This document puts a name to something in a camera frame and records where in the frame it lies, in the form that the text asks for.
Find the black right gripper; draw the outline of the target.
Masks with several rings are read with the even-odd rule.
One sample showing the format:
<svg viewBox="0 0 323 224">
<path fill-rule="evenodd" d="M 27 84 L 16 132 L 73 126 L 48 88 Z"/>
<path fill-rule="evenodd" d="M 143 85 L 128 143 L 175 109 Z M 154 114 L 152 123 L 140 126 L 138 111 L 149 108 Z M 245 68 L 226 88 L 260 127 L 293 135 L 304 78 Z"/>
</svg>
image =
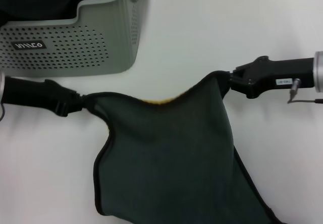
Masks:
<svg viewBox="0 0 323 224">
<path fill-rule="evenodd" d="M 313 58 L 272 61 L 267 56 L 238 66 L 231 73 L 230 89 L 245 92 L 249 99 L 274 89 L 290 89 L 293 81 L 301 81 L 300 88 L 313 88 Z"/>
</svg>

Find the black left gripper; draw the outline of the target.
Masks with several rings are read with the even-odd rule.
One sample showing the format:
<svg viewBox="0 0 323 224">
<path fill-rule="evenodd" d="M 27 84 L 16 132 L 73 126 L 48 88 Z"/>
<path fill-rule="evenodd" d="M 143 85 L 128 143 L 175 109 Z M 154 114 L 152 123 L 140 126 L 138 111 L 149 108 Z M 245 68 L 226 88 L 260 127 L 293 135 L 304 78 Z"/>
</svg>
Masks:
<svg viewBox="0 0 323 224">
<path fill-rule="evenodd" d="M 81 94 L 48 79 L 35 82 L 5 77 L 3 103 L 43 108 L 60 117 L 84 108 Z"/>
</svg>

